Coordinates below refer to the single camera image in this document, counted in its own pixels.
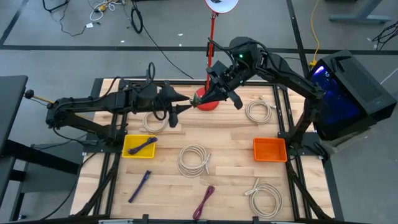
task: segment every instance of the yellow tray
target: yellow tray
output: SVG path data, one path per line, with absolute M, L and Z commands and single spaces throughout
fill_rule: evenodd
M 128 150 L 134 147 L 140 146 L 147 142 L 149 137 L 155 137 L 154 135 L 149 134 L 127 134 L 124 137 L 123 144 L 123 158 L 132 158 L 132 159 L 153 159 L 155 157 L 155 145 L 156 142 L 145 146 L 139 152 L 134 155 L 129 154 Z

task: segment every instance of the coiled white cable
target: coiled white cable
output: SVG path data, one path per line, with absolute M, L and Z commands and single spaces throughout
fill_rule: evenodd
M 163 131 L 166 128 L 167 124 L 169 123 L 169 114 L 168 113 L 166 114 L 166 118 L 162 121 L 162 125 L 157 129 L 151 128 L 149 126 L 148 120 L 151 115 L 153 115 L 153 113 L 147 113 L 145 114 L 144 119 L 142 119 L 142 124 L 144 125 L 144 128 L 152 133 L 159 133 Z
M 185 152 L 194 152 L 199 155 L 200 159 L 202 160 L 201 164 L 195 167 L 187 166 L 183 161 L 183 155 Z M 187 145 L 181 149 L 180 155 L 177 159 L 177 167 L 180 173 L 185 177 L 197 177 L 204 170 L 206 173 L 209 174 L 208 163 L 210 160 L 211 153 L 207 154 L 206 149 L 203 146 L 197 144 Z
M 100 14 L 101 14 L 101 16 L 99 17 L 99 18 L 97 18 L 97 19 L 93 19 L 93 13 L 95 12 L 95 10 L 97 9 L 97 7 L 99 7 L 99 6 L 102 6 L 103 4 L 107 4 L 107 2 L 108 2 L 109 0 L 105 0 L 105 1 L 103 1 L 102 3 L 99 3 L 98 5 L 96 5 L 94 8 L 93 8 L 93 10 L 92 10 L 92 12 L 91 12 L 91 14 L 90 14 L 90 20 L 91 21 L 98 21 L 98 20 L 100 20 L 100 19 L 102 19 L 102 17 L 104 16 L 104 12 L 103 11 L 98 11 Z M 116 2 L 114 2 L 114 1 L 110 1 L 109 3 L 108 3 L 108 9 L 110 10 L 110 11 L 114 11 L 114 9 L 115 9 L 115 5 L 117 5 L 117 4 L 122 4 L 122 3 L 116 3 Z
M 266 107 L 267 110 L 267 114 L 264 118 L 262 119 L 256 119 L 251 115 L 251 110 L 253 107 L 257 106 L 257 105 L 263 105 Z M 271 106 L 262 96 L 260 96 L 260 100 L 254 100 L 252 102 L 250 102 L 246 108 L 245 108 L 245 112 L 246 112 L 246 116 L 253 121 L 253 123 L 255 124 L 266 124 L 271 120 L 271 116 L 272 116 L 272 110 L 271 108 L 276 109 L 276 106 Z
M 255 196 L 259 191 L 265 191 L 265 192 L 271 194 L 273 196 L 273 198 L 275 199 L 275 207 L 272 212 L 267 213 L 267 212 L 263 212 L 259 209 L 256 199 L 255 199 Z M 276 187 L 273 186 L 272 184 L 268 184 L 265 182 L 259 183 L 258 178 L 256 180 L 256 183 L 254 183 L 253 189 L 248 190 L 244 194 L 246 196 L 250 196 L 249 200 L 250 200 L 251 210 L 261 218 L 272 218 L 272 217 L 276 216 L 282 210 L 282 207 L 283 207 L 282 195 L 280 194 L 278 189 L 276 189 Z

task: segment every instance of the gray floor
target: gray floor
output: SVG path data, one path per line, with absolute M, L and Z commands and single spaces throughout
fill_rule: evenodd
M 0 0 L 0 34 L 6 29 L 22 0 Z M 47 0 L 51 5 L 63 0 Z M 335 24 L 328 21 L 333 13 L 355 13 L 365 0 L 357 3 L 320 1 L 315 13 L 315 28 L 322 49 L 373 50 L 375 37 L 386 25 Z M 310 15 L 315 0 L 293 0 L 298 25 L 306 49 L 316 47 L 311 33 Z M 210 32 L 210 11 L 202 0 L 144 1 L 138 3 L 145 25 L 161 46 L 205 46 Z M 131 4 L 126 6 L 129 13 Z M 375 14 L 398 19 L 398 2 L 384 0 Z M 80 32 L 89 23 L 91 9 L 86 1 L 72 0 L 63 20 L 65 30 Z M 83 35 L 70 37 L 60 32 L 58 20 L 62 11 L 52 15 L 42 9 L 41 1 L 30 0 L 16 22 L 6 45 L 66 45 L 66 46 L 154 46 L 146 34 L 137 35 L 129 27 L 123 8 L 106 11 L 100 26 L 87 29 Z M 247 35 L 268 47 L 296 49 L 285 1 L 240 1 L 237 8 L 220 15 L 216 20 L 215 40 L 222 45 L 237 35 Z M 398 50 L 398 38 L 384 49 Z M 205 77 L 204 52 L 165 52 L 182 70 L 194 78 Z M 296 54 L 281 54 L 298 57 Z M 215 55 L 221 61 L 228 59 L 220 52 Z M 397 68 L 398 55 L 357 55 L 358 60 L 381 81 Z M 67 50 L 0 50 L 0 75 L 27 75 L 28 88 L 37 95 L 51 99 L 63 96 L 88 96 L 95 78 L 143 75 L 147 64 L 154 62 L 157 78 L 185 78 L 173 68 L 160 52 L 139 51 L 67 51 Z M 300 62 L 289 59 L 293 70 L 302 73 Z M 398 75 L 392 76 L 384 86 L 390 93 L 398 92 Z M 14 123 L 11 139 L 29 145 L 33 143 L 61 142 L 47 129 L 46 109 L 39 104 L 23 100 Z M 336 182 L 340 193 L 345 219 L 366 223 L 394 223 L 398 198 L 395 189 L 398 166 L 394 137 L 397 113 L 393 118 L 345 144 L 345 148 L 333 155 Z M 81 132 L 63 128 L 61 132 L 77 137 Z M 10 184 L 7 200 L 12 198 L 16 183 Z M 51 212 L 68 192 L 50 192 L 26 195 L 22 213 L 36 220 Z M 69 200 L 53 217 L 68 215 Z M 7 211 L 2 206 L 0 222 Z

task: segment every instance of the wooden table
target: wooden table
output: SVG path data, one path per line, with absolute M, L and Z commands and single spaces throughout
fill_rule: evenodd
M 109 79 L 103 81 L 101 94 L 105 93 L 110 83 Z M 116 91 L 117 86 L 114 85 L 112 90 Z M 201 86 L 175 85 L 174 87 L 183 95 L 193 96 Z M 238 88 L 236 93 L 244 105 L 258 99 L 260 95 L 269 103 L 275 104 L 272 87 L 269 86 L 243 86 Z M 279 93 L 288 130 L 282 90 L 279 90 Z M 289 91 L 289 98 L 296 122 L 302 113 L 304 99 L 293 91 Z M 264 110 L 261 107 L 255 108 L 254 114 L 263 116 Z M 129 134 L 148 134 L 142 126 L 144 115 L 144 113 L 137 115 L 129 113 L 127 121 Z M 276 111 L 272 112 L 272 119 L 268 124 L 257 125 L 247 119 L 244 108 L 236 110 L 228 100 L 220 102 L 214 111 L 189 109 L 180 114 L 178 119 L 176 128 L 167 127 L 156 134 L 159 141 L 154 159 L 121 159 L 111 218 L 142 218 L 143 214 L 149 214 L 151 219 L 191 220 L 192 213 L 203 199 L 206 188 L 213 185 L 216 190 L 205 205 L 202 219 L 252 220 L 254 214 L 249 207 L 249 198 L 243 193 L 252 188 L 256 178 L 260 178 L 260 181 L 275 185 L 283 196 L 283 208 L 273 220 L 294 219 L 285 164 L 256 162 L 253 159 L 254 137 L 277 137 L 279 125 Z M 96 113 L 94 121 L 102 125 L 109 124 L 111 114 Z M 177 155 L 187 144 L 200 144 L 211 153 L 209 175 L 203 173 L 199 177 L 186 178 L 178 172 Z M 95 155 L 82 168 L 71 214 L 79 211 L 97 188 L 103 157 L 103 154 Z M 185 161 L 197 164 L 198 158 L 187 153 Z M 308 191 L 325 213 L 334 217 L 321 160 L 316 156 L 302 156 L 302 164 Z M 146 170 L 151 170 L 152 174 L 135 201 L 130 204 L 128 199 Z M 302 198 L 297 188 L 296 191 L 300 216 L 304 217 Z M 100 213 L 104 212 L 107 194 L 106 189 Z M 260 194 L 258 202 L 263 209 L 270 210 L 274 206 L 274 200 L 266 194 Z

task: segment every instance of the white lamp shade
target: white lamp shade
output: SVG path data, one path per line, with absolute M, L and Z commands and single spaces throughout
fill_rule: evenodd
M 231 11 L 238 3 L 239 0 L 220 0 L 215 3 L 211 0 L 205 0 L 207 6 L 214 12 L 226 13 Z

